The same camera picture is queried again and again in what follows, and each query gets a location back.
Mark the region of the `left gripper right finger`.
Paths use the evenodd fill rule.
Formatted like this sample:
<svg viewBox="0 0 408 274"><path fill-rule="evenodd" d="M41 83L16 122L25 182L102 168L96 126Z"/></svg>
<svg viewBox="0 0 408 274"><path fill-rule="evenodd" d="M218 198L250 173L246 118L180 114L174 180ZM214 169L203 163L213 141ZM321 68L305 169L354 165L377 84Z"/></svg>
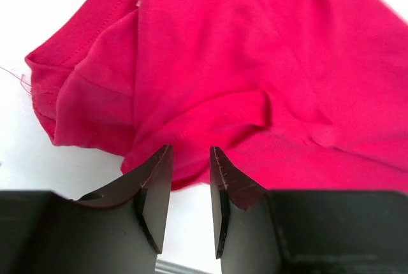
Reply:
<svg viewBox="0 0 408 274"><path fill-rule="evenodd" d="M215 255L223 273L406 273L407 196L268 190L210 149Z"/></svg>

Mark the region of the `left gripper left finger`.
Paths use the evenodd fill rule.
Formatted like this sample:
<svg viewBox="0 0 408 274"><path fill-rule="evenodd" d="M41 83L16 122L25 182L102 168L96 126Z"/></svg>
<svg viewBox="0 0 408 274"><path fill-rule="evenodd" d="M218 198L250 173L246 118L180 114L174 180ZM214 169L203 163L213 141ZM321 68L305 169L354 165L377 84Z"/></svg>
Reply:
<svg viewBox="0 0 408 274"><path fill-rule="evenodd" d="M163 250L173 149L78 200L1 192L2 273L153 273Z"/></svg>

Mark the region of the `pink t-shirt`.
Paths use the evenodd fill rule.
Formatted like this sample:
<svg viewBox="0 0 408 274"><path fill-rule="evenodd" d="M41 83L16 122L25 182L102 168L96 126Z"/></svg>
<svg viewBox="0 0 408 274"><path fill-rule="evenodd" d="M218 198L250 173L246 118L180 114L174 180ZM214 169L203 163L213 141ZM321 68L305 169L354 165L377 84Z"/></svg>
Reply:
<svg viewBox="0 0 408 274"><path fill-rule="evenodd" d="M222 148L268 188L407 190L407 24L381 0L86 0L26 57L56 146Z"/></svg>

